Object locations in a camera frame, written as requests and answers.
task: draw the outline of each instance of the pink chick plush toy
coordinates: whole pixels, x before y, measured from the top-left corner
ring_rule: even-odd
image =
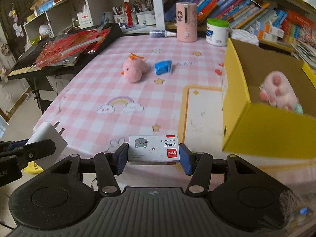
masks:
[[[149,66],[145,61],[144,57],[137,56],[135,54],[129,55],[129,58],[123,64],[123,71],[125,79],[131,83],[136,83],[142,78],[142,73],[145,73]]]
[[[268,101],[271,106],[303,113],[290,82],[282,72],[273,71],[268,74],[260,90],[260,100]]]

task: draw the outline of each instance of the white bottle cap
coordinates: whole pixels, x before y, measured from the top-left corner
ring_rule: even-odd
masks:
[[[167,31],[167,37],[176,37],[176,36],[177,36],[177,33]]]

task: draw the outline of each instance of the open box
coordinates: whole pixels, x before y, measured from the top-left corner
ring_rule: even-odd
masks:
[[[229,40],[223,74],[223,150],[250,155],[316,157],[316,75],[303,61]],[[281,71],[300,100],[304,114],[260,101],[260,84]]]

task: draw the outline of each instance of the correction fluid bottle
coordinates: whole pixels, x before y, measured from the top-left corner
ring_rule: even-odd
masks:
[[[176,37],[177,33],[173,33],[166,30],[151,30],[149,31],[150,37]]]

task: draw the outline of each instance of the green lid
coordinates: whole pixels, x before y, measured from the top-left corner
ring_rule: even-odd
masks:
[[[217,27],[229,27],[229,22],[226,20],[219,19],[207,19],[207,24]]]

